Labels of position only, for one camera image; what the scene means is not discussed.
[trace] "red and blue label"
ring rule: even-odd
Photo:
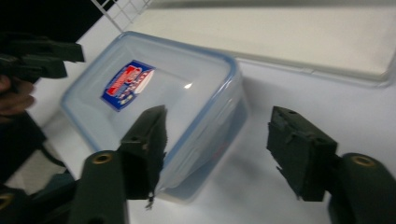
[[[155,67],[139,61],[131,61],[108,82],[102,99],[112,108],[121,111],[146,88]]]

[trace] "container label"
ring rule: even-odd
[[[131,61],[108,82],[102,100],[112,108],[121,111],[130,104],[149,84],[155,67],[138,61]]]

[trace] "wire rack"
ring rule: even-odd
[[[151,3],[151,0],[91,1],[120,32],[125,31]]]

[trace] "plastic food container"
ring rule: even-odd
[[[116,150],[138,116],[156,105],[168,110],[167,155],[157,190],[185,201],[205,182],[247,119],[234,58],[126,32],[62,99],[64,113],[92,152]],[[188,190],[182,188],[187,179],[194,181]]]

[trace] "person's hand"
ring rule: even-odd
[[[0,123],[10,122],[11,119],[4,116],[21,114],[35,102],[35,98],[30,95],[34,90],[32,83],[17,78],[14,78],[14,83],[18,93],[10,91],[11,81],[0,75]]]

